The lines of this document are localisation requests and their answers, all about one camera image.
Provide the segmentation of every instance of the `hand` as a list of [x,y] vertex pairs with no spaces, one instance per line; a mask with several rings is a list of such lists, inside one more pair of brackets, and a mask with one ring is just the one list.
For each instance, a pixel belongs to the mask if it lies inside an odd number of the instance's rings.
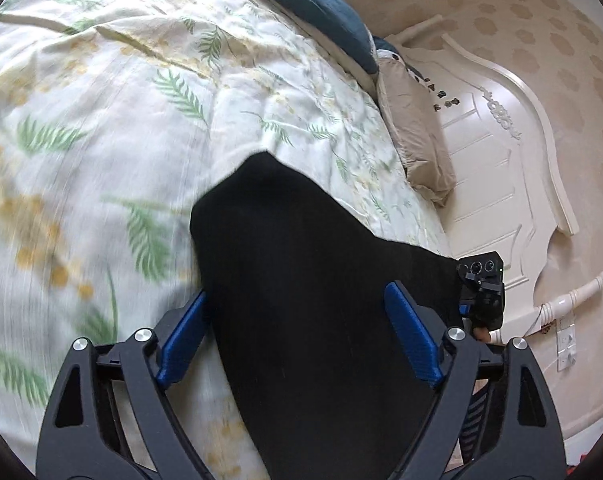
[[472,335],[481,343],[490,343],[490,332],[485,326],[476,326],[472,329]]

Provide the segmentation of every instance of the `pillowcase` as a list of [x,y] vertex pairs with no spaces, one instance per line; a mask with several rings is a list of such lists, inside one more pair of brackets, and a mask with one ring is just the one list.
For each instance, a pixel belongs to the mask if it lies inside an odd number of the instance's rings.
[[[377,52],[379,52],[380,50],[389,50],[391,53],[394,52],[398,56],[400,55],[395,45],[390,43],[390,41],[386,41],[383,38],[380,38],[379,36],[373,36],[373,43],[375,44],[375,49],[377,50]],[[424,79],[424,76],[421,75],[421,72],[419,72],[419,70],[417,70],[414,66],[406,63],[406,68],[410,72],[413,72],[419,79]]]
[[398,54],[378,50],[377,55],[379,108],[406,178],[423,197],[443,206],[456,178],[430,91]]

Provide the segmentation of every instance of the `camera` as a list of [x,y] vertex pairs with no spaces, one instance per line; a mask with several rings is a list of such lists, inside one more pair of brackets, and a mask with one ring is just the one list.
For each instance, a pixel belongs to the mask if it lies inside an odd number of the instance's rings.
[[501,328],[504,322],[504,261],[496,251],[461,258],[457,273],[462,282],[459,313],[473,327]]

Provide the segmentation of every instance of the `silver screw head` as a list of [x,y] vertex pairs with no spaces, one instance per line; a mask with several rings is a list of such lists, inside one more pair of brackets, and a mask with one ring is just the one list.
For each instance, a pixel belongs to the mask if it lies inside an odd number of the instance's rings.
[[455,341],[461,341],[466,337],[466,333],[462,329],[454,326],[448,329],[448,337]]
[[523,337],[515,337],[513,339],[513,346],[518,350],[525,350],[526,348],[528,348],[528,343]]
[[75,350],[85,350],[88,346],[88,339],[85,337],[80,337],[79,339],[75,339],[75,342],[72,344],[72,348]]
[[139,342],[147,341],[152,337],[152,330],[149,328],[140,328],[135,332],[135,339]]

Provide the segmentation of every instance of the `wrinkled bedsheet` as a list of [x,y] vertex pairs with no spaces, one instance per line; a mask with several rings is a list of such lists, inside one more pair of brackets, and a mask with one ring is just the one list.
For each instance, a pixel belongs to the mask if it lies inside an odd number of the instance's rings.
[[[2,4],[0,431],[30,468],[73,339],[121,340],[184,304],[192,204],[260,150],[374,234],[448,253],[374,102],[266,1]],[[170,396],[217,480],[267,478],[212,335]]]

